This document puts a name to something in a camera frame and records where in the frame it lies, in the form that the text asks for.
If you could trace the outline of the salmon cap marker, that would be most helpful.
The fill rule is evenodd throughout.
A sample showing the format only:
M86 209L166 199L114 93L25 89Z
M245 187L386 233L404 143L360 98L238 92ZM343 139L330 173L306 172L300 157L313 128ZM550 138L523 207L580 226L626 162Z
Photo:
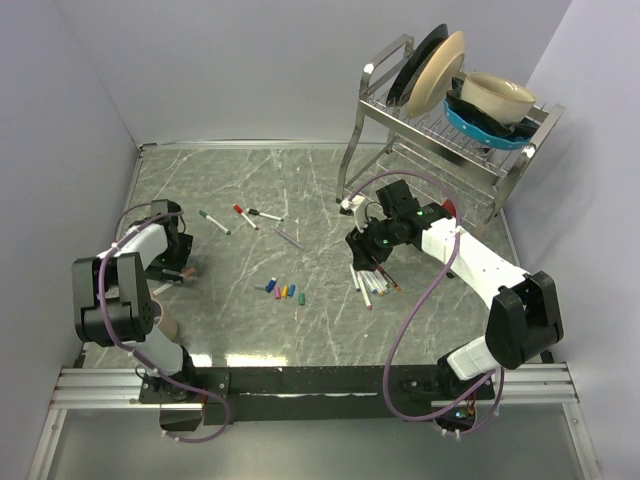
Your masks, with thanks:
M189 268L184 270L179 276L177 280L169 280L167 282L162 283L160 286L151 290L151 294L153 297L157 297L161 295L165 291L169 290L174 286L182 286L187 279L192 277L196 272L195 268Z

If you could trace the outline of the white marker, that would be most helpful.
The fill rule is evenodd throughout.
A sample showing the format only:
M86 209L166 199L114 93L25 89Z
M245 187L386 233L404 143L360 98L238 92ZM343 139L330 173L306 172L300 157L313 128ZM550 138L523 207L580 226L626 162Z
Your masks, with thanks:
M384 275L378 270L374 271L373 274L376 277L376 281L381 286L381 288L384 291L388 291L389 290L389 282L386 280Z

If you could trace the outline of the yellow cap marker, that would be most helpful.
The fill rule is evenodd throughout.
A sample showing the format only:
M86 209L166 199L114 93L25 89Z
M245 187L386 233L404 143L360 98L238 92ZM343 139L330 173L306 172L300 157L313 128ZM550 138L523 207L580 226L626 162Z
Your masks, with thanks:
M384 285L378 280L378 278L376 277L376 275L373 272L369 273L369 277L370 277L370 281L375 286L375 289L378 292L378 294L380 296L383 296L385 294Z

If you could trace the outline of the green cap marker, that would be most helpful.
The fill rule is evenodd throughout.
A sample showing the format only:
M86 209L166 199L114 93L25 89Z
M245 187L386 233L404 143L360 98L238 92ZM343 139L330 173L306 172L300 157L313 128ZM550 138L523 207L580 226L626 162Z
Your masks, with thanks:
M209 215L207 212L205 212L204 210L199 210L199 215L201 217L203 217L205 220L209 221L210 223L212 223L213 225L215 225L219 230L221 230L225 235L231 235L232 232L230 229L228 229L226 226L224 226L221 222L219 222L218 220L216 220L214 217L212 217L211 215Z

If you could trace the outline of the pink cap marker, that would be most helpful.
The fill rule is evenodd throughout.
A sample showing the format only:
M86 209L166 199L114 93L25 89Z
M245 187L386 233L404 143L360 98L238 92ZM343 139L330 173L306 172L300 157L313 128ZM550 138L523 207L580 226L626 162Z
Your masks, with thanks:
M369 294L368 294L368 289L367 289L367 287L365 285L365 282L364 282L364 280L363 280L363 278L361 276L361 273L358 272L358 271L356 271L356 279L357 279L357 282L358 282L358 285L359 285L359 288L360 288L360 291L361 291L361 294L362 294L362 297L363 297L363 300L364 300L364 304L365 304L366 308L371 311L373 309L373 305L371 303L371 300L370 300L370 297L369 297Z

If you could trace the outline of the dark blue white pen cap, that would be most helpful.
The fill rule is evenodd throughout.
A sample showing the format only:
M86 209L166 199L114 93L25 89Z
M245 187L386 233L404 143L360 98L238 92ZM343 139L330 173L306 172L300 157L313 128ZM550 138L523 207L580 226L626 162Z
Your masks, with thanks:
M277 279L275 277L272 277L266 286L266 291L271 292L275 288L276 283Z

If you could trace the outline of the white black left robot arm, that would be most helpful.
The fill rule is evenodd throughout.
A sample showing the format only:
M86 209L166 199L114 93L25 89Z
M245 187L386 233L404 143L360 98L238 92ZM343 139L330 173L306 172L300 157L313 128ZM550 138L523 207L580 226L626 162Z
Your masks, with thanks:
M149 391L186 402L197 393L199 378L188 351L156 320L147 279L181 282L193 237L178 203L163 199L147 206L149 215L106 251L73 263L74 326L82 342L117 347L135 358Z

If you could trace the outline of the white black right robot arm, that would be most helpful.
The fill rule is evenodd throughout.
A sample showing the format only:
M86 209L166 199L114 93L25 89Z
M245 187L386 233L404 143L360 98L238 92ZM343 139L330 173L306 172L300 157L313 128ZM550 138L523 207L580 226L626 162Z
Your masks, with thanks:
M373 272L394 247L410 244L447 265L488 308L485 333L440 361L437 384L445 396L460 398L478 375L499 367L515 370L563 338L556 285L548 274L531 274L481 243L458 224L450 200L422 205L403 180L376 194L382 219L367 216L361 195L341 203L355 220L346 237L354 269Z

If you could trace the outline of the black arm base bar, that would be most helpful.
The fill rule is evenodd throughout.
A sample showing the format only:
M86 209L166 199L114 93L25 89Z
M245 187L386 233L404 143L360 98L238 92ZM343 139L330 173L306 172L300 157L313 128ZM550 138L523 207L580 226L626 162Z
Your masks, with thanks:
M492 400L491 380L457 380L436 365L394 365L389 396L406 415L433 412L457 397ZM195 385L227 401L234 422L389 418L381 366L202 367Z

